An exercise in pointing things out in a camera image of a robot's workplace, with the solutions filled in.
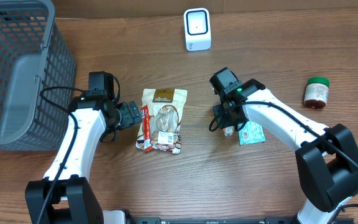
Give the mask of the red snack stick wrapper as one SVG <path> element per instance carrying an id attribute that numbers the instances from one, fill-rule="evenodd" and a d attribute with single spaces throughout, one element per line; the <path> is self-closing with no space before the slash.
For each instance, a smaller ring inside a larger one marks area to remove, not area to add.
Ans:
<path id="1" fill-rule="evenodd" d="M 153 149 L 153 147 L 151 144 L 150 116 L 148 106 L 142 107 L 142 128 L 144 134 L 144 151 L 149 152 Z"/>

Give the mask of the teal snack packet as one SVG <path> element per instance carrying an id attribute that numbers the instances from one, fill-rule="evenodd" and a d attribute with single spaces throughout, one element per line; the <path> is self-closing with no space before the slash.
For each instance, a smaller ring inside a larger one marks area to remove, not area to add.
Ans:
<path id="1" fill-rule="evenodd" d="M 248 121 L 238 124 L 239 144 L 255 144 L 265 142 L 263 127 L 255 122 Z"/>

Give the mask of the green-lidded sauce jar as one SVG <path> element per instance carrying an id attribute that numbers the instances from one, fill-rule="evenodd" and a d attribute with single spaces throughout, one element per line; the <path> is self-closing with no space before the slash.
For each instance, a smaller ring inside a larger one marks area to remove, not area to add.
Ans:
<path id="1" fill-rule="evenodd" d="M 328 102 L 329 85 L 329 80 L 325 77 L 309 78 L 305 87 L 303 104 L 307 108 L 324 108 Z"/>

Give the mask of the small orange snack box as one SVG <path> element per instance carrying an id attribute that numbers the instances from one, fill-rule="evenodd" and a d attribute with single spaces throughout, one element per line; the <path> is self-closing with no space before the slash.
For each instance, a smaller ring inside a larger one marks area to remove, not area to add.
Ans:
<path id="1" fill-rule="evenodd" d="M 234 131 L 235 131 L 234 126 L 228 126 L 223 129 L 223 133 L 224 133 L 225 137 L 232 136 L 234 134 Z"/>

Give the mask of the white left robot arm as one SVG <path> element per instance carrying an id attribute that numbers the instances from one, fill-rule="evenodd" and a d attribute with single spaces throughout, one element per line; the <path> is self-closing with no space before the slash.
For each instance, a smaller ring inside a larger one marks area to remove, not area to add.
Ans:
<path id="1" fill-rule="evenodd" d="M 108 134 L 141 122 L 134 101 L 106 90 L 88 90 L 68 108 L 68 126 L 42 180 L 30 181 L 25 200 L 32 223 L 131 223 L 126 210 L 103 210 L 90 187 L 96 147 Z"/>

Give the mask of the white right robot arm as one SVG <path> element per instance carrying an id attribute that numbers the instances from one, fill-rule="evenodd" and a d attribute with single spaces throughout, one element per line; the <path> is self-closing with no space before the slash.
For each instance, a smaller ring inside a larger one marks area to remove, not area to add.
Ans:
<path id="1" fill-rule="evenodd" d="M 306 202 L 293 222 L 334 223 L 351 206 L 358 194 L 358 146 L 349 129 L 306 118 L 254 79 L 211 78 L 210 83 L 221 100 L 216 122 L 255 122 L 294 152 Z"/>

